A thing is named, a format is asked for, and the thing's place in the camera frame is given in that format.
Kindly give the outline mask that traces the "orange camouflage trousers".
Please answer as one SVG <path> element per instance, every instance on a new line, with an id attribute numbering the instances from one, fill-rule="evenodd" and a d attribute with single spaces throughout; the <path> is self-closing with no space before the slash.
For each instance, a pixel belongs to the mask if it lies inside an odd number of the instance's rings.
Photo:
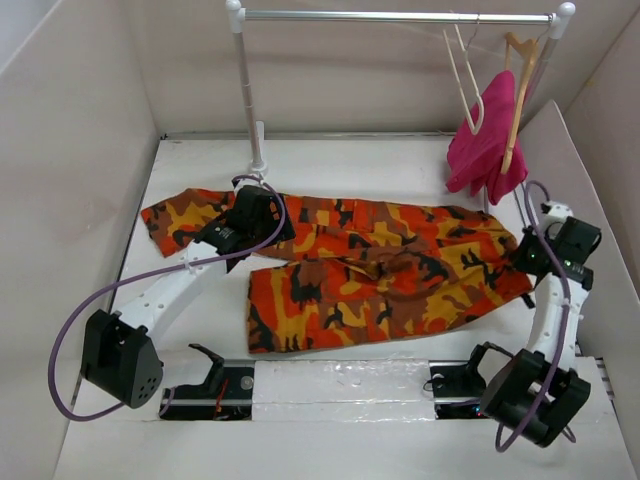
<path id="1" fill-rule="evenodd" d="M 252 354 L 445 333 L 531 292 L 514 236 L 460 206 L 285 197 L 295 236 L 248 287 Z"/>

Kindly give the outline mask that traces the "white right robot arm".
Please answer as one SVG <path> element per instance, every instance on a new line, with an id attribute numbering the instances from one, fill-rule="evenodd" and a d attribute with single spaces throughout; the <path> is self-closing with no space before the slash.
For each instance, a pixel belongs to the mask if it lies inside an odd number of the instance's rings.
<path id="1" fill-rule="evenodd" d="M 576 371 L 576 340 L 593 287 L 594 272 L 586 262 L 600 244 L 601 231 L 575 218 L 565 204 L 547 200 L 540 208 L 540 221 L 524 229 L 513 257 L 519 271 L 536 279 L 527 345 L 499 371 L 486 359 L 462 369 L 465 387 L 482 394 L 480 413 L 512 432 L 508 439 L 496 439 L 499 452 L 518 437 L 541 448 L 560 435 L 571 437 L 569 423 L 591 392 Z"/>

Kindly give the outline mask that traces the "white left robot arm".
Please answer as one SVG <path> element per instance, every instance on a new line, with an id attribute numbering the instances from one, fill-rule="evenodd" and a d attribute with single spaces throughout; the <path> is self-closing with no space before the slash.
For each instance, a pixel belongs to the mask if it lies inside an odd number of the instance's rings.
<path id="1" fill-rule="evenodd" d="M 181 263 L 114 313 L 97 310 L 85 325 L 81 376 L 137 409 L 161 386 L 156 344 L 204 290 L 254 252 L 295 236 L 284 196 L 266 185 L 239 189 L 230 209 L 196 232 Z"/>

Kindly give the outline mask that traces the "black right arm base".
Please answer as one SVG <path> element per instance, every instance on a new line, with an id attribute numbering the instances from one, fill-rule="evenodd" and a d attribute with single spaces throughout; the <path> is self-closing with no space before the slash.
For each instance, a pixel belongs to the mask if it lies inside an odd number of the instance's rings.
<path id="1" fill-rule="evenodd" d="M 487 382 L 479 367 L 489 349 L 489 343 L 485 342 L 477 345 L 467 360 L 429 362 L 429 377 L 423 390 L 432 395 L 437 420 L 485 418 L 480 410 L 480 399 Z"/>

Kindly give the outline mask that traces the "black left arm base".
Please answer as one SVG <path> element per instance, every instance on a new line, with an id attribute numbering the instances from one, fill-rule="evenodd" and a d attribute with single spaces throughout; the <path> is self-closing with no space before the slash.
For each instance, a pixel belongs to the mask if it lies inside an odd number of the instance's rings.
<path id="1" fill-rule="evenodd" d="M 255 363 L 225 360 L 209 348 L 189 344 L 206 356 L 206 376 L 164 390 L 158 417 L 165 421 L 248 421 L 252 419 Z"/>

